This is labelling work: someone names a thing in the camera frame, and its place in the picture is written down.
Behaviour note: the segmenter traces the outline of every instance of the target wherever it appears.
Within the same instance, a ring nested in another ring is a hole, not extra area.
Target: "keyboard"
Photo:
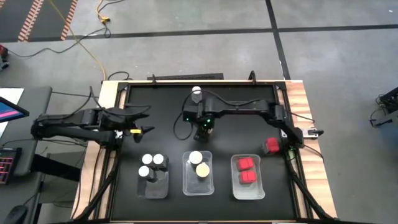
[[[21,152],[21,148],[0,147],[0,185],[9,182]]]

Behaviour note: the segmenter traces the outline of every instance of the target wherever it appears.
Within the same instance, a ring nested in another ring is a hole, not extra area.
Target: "gray desk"
[[[0,139],[0,144],[15,139],[28,139],[30,135],[30,126],[33,120],[40,114],[45,113],[49,104],[52,89],[50,87],[25,89],[18,106],[28,110],[30,116],[10,121]],[[0,222],[4,220],[9,211],[22,205],[28,198],[39,191],[42,174],[30,173],[30,165],[35,154],[37,141],[20,141],[7,144],[9,147],[21,147],[22,154],[15,169],[15,177],[8,185],[0,185]],[[27,206],[28,214],[25,218],[26,224],[31,223],[36,210],[38,195],[32,198]]]

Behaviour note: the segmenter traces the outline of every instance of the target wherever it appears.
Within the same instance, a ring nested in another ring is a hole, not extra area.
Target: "orange and white striped tape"
[[[6,0],[0,0],[0,9],[2,8],[2,5],[4,5],[4,2],[5,2]]]
[[[75,9],[77,7],[77,1],[78,0],[72,0],[72,3],[70,4],[70,9],[68,12],[67,17],[65,20],[67,21],[63,27],[62,34],[61,34],[61,40],[65,40],[67,38],[68,32],[69,32],[69,27],[70,24],[72,23],[73,15],[75,13]]]
[[[21,28],[18,35],[18,42],[27,42],[29,39],[30,32],[32,31],[33,25],[36,22],[37,15],[39,15],[40,9],[42,8],[44,0],[34,0],[30,10],[25,19],[25,23]]]

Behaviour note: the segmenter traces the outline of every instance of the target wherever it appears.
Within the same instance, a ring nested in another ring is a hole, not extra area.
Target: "red block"
[[[238,160],[239,170],[248,170],[254,167],[254,161],[251,157],[244,157]]]
[[[279,152],[279,143],[277,138],[267,139],[267,149],[271,153]]]
[[[257,180],[256,171],[254,170],[243,171],[239,177],[241,184],[251,184]]]

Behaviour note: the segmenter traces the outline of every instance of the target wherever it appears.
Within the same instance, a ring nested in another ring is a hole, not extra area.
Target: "gray concrete floor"
[[[96,1],[79,1],[72,29],[86,34],[101,28]],[[398,24],[397,1],[273,0],[279,27]],[[137,0],[103,11],[114,34],[198,29],[269,28],[261,0]],[[398,213],[398,128],[370,127],[378,94],[398,84],[398,29],[296,32],[280,35],[292,79],[304,80],[318,128],[333,200],[342,220],[396,223]],[[6,44],[19,54],[64,42]],[[225,79],[283,79],[272,34],[193,35],[84,40],[108,73],[125,70],[136,80],[156,75],[223,72]],[[44,86],[55,91],[98,94],[101,72],[79,46],[55,55],[10,57],[0,86]],[[49,113],[68,113],[84,98],[53,95]],[[51,147],[48,152],[67,152]],[[46,205],[39,223],[65,221],[70,209]]]

